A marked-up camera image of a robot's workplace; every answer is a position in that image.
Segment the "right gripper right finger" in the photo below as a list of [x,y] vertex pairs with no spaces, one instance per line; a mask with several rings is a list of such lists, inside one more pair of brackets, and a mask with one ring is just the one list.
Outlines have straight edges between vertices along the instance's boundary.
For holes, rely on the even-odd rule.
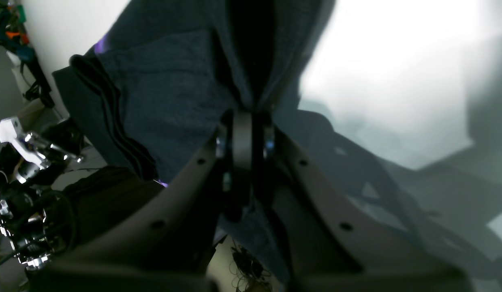
[[253,114],[253,194],[279,241],[289,292],[471,292],[462,270],[364,214],[269,115]]

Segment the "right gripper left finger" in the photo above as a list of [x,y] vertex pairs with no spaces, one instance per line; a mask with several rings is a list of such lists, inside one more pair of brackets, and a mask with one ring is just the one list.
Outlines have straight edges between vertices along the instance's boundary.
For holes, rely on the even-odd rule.
[[220,217],[234,210],[234,118],[151,201],[54,261],[31,292],[217,292],[206,262]]

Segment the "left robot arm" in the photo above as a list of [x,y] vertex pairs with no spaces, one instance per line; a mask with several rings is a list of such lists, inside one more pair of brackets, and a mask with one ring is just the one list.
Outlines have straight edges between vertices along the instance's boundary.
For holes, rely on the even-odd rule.
[[77,213],[71,200],[51,185],[71,163],[82,163],[84,136],[64,119],[42,134],[25,131],[17,117],[0,121],[0,231],[29,273],[77,241]]

